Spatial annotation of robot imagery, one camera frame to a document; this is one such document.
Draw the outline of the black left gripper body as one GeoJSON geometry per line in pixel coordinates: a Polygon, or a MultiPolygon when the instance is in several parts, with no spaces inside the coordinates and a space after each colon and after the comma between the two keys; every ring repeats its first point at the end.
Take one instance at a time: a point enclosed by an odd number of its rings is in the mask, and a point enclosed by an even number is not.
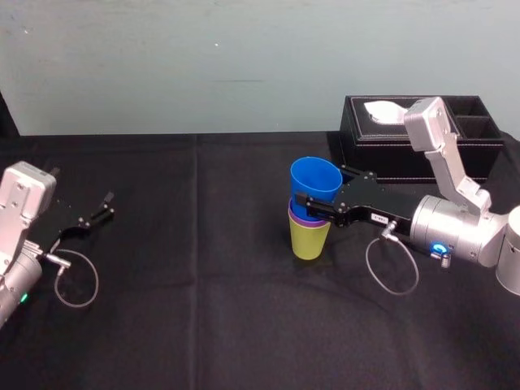
{"type": "Polygon", "coordinates": [[[38,244],[43,253],[50,253],[58,242],[88,235],[85,217],[64,200],[53,200],[38,219],[38,244]]]}

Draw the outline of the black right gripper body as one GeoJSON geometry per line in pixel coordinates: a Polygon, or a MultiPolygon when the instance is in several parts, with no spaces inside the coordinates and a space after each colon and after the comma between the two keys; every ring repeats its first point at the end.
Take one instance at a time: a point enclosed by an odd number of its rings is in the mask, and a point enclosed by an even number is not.
{"type": "Polygon", "coordinates": [[[357,222],[385,227],[396,222],[395,232],[410,236],[415,211],[422,198],[387,189],[361,176],[343,184],[333,201],[334,224],[348,227],[357,222]]]}

